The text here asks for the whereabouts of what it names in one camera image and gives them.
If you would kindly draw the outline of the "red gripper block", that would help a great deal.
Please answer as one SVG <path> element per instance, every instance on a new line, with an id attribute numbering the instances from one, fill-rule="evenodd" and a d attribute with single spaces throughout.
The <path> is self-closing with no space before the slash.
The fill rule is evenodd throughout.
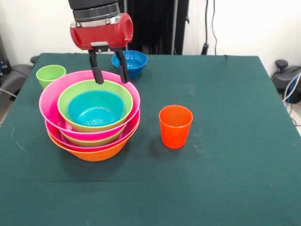
<path id="1" fill-rule="evenodd" d="M 90 22 L 72 22 L 70 26 L 71 38 L 81 50 L 89 50 L 89 61 L 97 84 L 103 84 L 102 71 L 97 63 L 96 51 L 93 49 L 106 47 L 116 49 L 119 60 L 120 77 L 122 83 L 130 81 L 127 63 L 122 49 L 132 41 L 134 26 L 127 13 L 119 13 L 114 17 Z"/>

